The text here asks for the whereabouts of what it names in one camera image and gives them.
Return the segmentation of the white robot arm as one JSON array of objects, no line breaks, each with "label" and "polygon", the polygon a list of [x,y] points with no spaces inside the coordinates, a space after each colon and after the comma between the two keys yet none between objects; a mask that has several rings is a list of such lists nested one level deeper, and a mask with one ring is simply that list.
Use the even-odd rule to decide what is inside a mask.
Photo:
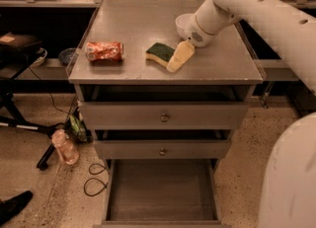
[{"label": "white robot arm", "polygon": [[[249,25],[316,92],[316,20],[280,0],[205,0],[182,32],[167,70],[176,72],[239,19]],[[316,114],[289,126],[276,141],[262,188],[258,228],[316,228]]]}]

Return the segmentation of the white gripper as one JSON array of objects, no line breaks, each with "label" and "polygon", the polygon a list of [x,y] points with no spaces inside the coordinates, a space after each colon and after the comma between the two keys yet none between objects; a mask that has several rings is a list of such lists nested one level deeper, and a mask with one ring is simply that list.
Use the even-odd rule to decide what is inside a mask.
[{"label": "white gripper", "polygon": [[240,18],[218,7],[213,0],[205,0],[186,24],[186,41],[181,41],[166,69],[178,71],[194,54],[195,47],[205,47],[226,27]]}]

